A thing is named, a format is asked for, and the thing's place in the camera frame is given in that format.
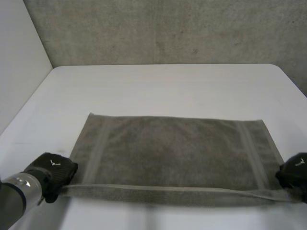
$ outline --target white table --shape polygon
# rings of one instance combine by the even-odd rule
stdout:
[[[23,170],[45,151],[68,157],[90,112],[263,119],[284,160],[307,151],[307,99],[276,66],[58,67],[0,136],[1,177]],[[148,208],[73,198],[68,204],[67,199],[46,204],[23,217],[15,227],[306,229],[306,211],[304,204],[270,208]]]

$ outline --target towel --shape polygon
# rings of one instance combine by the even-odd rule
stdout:
[[[262,120],[90,114],[70,156],[66,196],[153,205],[237,207],[297,202]]]

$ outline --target concrete wall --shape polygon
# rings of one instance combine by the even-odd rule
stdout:
[[[1,0],[0,134],[51,70],[23,1]]]
[[[53,67],[271,63],[307,93],[306,0],[24,0]]]

